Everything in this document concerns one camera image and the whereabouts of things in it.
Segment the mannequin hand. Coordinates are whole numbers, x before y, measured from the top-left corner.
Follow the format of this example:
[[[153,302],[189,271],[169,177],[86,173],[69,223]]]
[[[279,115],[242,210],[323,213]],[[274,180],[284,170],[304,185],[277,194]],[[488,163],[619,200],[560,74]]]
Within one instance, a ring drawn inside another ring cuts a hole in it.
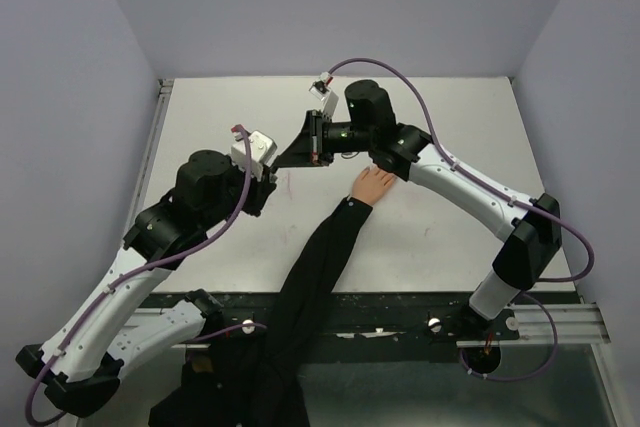
[[[377,166],[365,168],[354,180],[350,198],[374,206],[393,187],[397,176]]]

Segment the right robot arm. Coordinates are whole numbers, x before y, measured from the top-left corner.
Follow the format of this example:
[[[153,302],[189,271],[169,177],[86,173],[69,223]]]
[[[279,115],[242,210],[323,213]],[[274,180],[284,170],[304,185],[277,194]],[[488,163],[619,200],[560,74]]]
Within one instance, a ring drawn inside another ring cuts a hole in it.
[[[467,336],[485,337],[507,305],[540,280],[560,249],[558,201],[509,189],[437,146],[433,135],[397,122],[387,91],[373,80],[346,87],[350,119],[334,121],[338,96],[330,81],[312,84],[310,91],[322,107],[307,111],[300,133],[273,167],[325,167],[337,154],[365,152],[382,170],[442,196],[478,220],[503,246],[459,318]]]

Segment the black sleeve forearm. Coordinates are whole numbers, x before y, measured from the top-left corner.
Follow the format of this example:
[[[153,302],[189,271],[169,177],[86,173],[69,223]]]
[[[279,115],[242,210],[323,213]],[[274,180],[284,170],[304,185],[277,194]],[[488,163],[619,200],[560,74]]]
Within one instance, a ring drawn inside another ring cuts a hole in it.
[[[155,405],[151,426],[306,426],[297,373],[320,328],[371,206],[343,199],[310,236],[256,337],[218,338],[209,372],[182,369],[181,385]]]

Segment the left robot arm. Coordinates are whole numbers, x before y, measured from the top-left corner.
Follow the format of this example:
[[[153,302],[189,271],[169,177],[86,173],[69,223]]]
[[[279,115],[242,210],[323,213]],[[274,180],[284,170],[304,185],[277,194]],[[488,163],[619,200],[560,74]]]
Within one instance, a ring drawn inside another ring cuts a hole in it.
[[[136,309],[207,241],[221,235],[240,213],[259,216],[275,190],[271,147],[190,155],[175,185],[141,211],[98,286],[53,337],[23,347],[22,370],[60,410],[86,418],[104,407],[122,381],[161,352],[196,338],[214,340],[222,327],[219,304],[192,291],[164,314],[126,328]]]

